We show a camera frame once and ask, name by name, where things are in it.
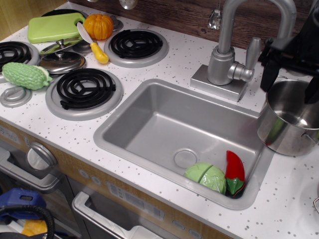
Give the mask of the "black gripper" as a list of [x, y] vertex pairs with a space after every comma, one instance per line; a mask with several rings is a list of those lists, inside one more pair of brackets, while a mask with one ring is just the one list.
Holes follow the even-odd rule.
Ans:
[[[259, 59], [264, 67], [261, 89], [268, 92], [275, 82], [279, 66], [287, 70], [305, 74], [319, 73], [319, 42], [315, 39], [268, 38]], [[305, 104], [319, 101], [319, 78], [313, 77], [305, 89]]]

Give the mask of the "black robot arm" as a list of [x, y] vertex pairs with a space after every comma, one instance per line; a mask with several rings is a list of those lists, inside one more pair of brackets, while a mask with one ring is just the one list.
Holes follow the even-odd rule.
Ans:
[[313, 3], [308, 18], [300, 32], [293, 38], [268, 38], [258, 59], [264, 67], [261, 89], [268, 92], [279, 70], [312, 76], [305, 89], [306, 104], [319, 101], [319, 2]]

